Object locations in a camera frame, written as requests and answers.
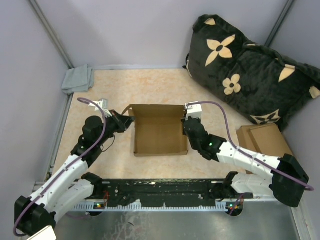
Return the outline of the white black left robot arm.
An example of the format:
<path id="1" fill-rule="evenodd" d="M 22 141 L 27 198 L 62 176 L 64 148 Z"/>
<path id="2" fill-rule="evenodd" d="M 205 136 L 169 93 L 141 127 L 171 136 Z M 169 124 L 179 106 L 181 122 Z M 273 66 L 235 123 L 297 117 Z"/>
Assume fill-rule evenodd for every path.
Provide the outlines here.
<path id="1" fill-rule="evenodd" d="M 29 197 L 14 204 L 15 236 L 32 236 L 46 226 L 56 226 L 72 207 L 87 198 L 103 195 L 103 179 L 87 170 L 102 154 L 104 143 L 116 133 L 124 133 L 135 121 L 110 110 L 109 116 L 90 116 L 82 135 L 62 167 Z"/>

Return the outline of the brown cardboard box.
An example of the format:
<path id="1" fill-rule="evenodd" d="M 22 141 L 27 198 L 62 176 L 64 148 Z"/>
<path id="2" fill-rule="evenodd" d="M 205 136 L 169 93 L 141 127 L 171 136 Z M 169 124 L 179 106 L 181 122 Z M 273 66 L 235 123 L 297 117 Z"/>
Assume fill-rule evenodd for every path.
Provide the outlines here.
<path id="1" fill-rule="evenodd" d="M 184 156 L 188 138 L 183 135 L 183 105 L 130 104 L 122 112 L 134 117 L 135 157 Z"/>

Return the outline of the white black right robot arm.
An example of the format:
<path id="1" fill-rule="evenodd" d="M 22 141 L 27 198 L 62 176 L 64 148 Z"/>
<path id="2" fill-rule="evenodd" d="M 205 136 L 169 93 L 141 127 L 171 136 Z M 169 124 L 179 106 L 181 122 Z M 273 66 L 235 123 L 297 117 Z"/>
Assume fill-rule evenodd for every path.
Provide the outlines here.
<path id="1" fill-rule="evenodd" d="M 197 118 L 183 120 L 182 129 L 191 148 L 204 159 L 231 164 L 250 172 L 228 175 L 222 189 L 226 197 L 251 193 L 273 196 L 292 208 L 299 206 L 308 188 L 309 177 L 294 156 L 269 156 L 236 146 L 225 138 L 209 134 Z"/>

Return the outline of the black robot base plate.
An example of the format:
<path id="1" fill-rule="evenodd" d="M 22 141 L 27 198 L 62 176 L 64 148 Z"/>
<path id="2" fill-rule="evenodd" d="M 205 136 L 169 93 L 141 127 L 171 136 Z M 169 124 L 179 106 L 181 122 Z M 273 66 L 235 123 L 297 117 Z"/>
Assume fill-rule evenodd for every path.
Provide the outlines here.
<path id="1" fill-rule="evenodd" d="M 143 207 L 213 207 L 227 202 L 232 209 L 240 194 L 223 179 L 103 179 L 87 202 L 106 206 L 127 206 L 141 202 Z"/>

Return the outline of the small folded cardboard box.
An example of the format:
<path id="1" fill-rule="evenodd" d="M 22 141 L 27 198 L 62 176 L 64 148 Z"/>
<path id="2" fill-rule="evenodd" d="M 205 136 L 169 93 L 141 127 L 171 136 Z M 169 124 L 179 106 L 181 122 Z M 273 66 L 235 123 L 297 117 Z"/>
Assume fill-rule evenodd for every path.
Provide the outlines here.
<path id="1" fill-rule="evenodd" d="M 294 155 L 285 138 L 275 124 L 250 126 L 248 136 L 253 144 L 253 151 L 268 156 L 283 157 Z"/>

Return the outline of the large folded cardboard box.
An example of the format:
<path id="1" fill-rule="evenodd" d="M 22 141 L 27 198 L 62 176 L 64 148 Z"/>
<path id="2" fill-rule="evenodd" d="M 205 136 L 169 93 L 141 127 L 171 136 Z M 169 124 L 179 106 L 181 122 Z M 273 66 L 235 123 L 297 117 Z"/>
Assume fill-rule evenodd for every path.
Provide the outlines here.
<path id="1" fill-rule="evenodd" d="M 241 126 L 237 131 L 237 137 L 238 137 L 238 142 L 239 146 L 243 147 L 245 149 L 253 151 L 253 144 L 249 138 L 249 128 L 253 127 L 258 127 L 258 126 L 263 126 L 263 125 L 247 125 L 247 126 Z"/>

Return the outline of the white sheet corner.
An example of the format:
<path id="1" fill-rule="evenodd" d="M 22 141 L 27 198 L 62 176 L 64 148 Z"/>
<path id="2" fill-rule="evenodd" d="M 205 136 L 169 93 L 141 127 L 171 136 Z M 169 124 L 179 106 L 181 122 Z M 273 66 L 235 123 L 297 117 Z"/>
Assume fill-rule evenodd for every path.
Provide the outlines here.
<path id="1" fill-rule="evenodd" d="M 57 240 L 57 236 L 53 227 L 48 225 L 33 236 L 29 237 L 27 240 Z"/>

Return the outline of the black floral plush pillow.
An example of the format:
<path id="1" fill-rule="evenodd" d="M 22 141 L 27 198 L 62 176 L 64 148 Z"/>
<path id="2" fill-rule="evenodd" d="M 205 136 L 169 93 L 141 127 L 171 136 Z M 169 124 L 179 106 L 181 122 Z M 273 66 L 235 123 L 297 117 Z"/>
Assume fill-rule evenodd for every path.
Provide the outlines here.
<path id="1" fill-rule="evenodd" d="M 218 15 L 202 15 L 193 27 L 188 74 L 256 125 L 280 130 L 320 96 L 320 71 L 248 39 Z"/>

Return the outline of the grey folded cloth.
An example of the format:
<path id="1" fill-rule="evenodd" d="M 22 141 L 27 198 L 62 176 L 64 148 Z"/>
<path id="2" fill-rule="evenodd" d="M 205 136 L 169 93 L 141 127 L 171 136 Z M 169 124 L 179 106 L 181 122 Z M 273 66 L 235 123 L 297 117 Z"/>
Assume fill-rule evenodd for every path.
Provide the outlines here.
<path id="1" fill-rule="evenodd" d="M 94 86 L 94 82 L 94 69 L 86 64 L 66 72 L 61 90 L 67 95 L 88 92 Z"/>

